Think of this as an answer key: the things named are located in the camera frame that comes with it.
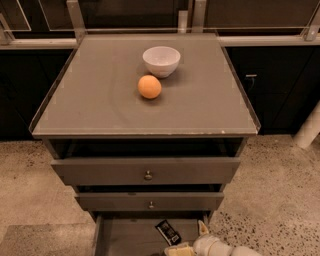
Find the cabinet handle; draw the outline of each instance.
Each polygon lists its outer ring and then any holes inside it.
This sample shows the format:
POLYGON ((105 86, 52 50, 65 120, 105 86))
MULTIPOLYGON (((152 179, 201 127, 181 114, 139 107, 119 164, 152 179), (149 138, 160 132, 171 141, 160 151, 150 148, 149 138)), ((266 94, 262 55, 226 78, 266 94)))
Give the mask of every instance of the cabinet handle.
POLYGON ((152 201, 150 201, 148 208, 149 208, 150 210, 154 209, 154 205, 153 205, 153 202, 152 202, 152 201))
POLYGON ((146 175, 144 175, 145 180, 152 180, 152 173, 150 171, 146 171, 146 175))

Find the floor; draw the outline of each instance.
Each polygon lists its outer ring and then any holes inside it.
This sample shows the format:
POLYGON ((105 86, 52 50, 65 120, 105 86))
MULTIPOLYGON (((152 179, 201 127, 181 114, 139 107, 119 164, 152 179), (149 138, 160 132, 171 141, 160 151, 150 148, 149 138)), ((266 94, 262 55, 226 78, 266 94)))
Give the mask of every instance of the floor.
MULTIPOLYGON (((0 142, 0 256, 87 256, 95 224, 41 142, 0 142)), ((250 138, 210 230, 261 254, 320 255, 320 136, 250 138)))

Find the drawer handle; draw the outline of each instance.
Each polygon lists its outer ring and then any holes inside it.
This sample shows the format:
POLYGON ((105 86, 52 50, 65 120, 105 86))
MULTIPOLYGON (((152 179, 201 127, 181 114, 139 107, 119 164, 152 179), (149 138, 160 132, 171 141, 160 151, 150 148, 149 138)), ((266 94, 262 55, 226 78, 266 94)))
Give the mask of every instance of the drawer handle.
POLYGON ((150 210, 154 209, 154 205, 153 205, 153 202, 152 202, 152 201, 150 201, 150 203, 149 203, 149 206, 148 206, 148 207, 149 207, 149 209, 150 209, 150 210))
POLYGON ((144 175, 145 180, 152 180, 152 173, 150 171, 146 171, 146 175, 144 175))

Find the white bowl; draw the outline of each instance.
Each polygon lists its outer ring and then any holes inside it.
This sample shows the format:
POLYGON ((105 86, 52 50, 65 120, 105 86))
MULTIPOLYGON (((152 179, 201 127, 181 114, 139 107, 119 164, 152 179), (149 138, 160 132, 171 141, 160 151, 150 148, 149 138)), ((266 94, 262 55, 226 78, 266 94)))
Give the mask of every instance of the white bowl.
POLYGON ((165 78, 178 67, 180 53, 171 47, 157 46, 146 50, 142 58, 155 77, 165 78))

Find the white post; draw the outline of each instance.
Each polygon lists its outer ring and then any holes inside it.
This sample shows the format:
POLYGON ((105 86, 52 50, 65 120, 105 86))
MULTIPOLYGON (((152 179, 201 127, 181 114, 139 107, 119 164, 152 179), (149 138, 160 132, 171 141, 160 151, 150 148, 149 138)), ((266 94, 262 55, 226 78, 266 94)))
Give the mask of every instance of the white post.
POLYGON ((320 133, 320 101, 301 126, 293 141, 301 148, 307 148, 320 133))

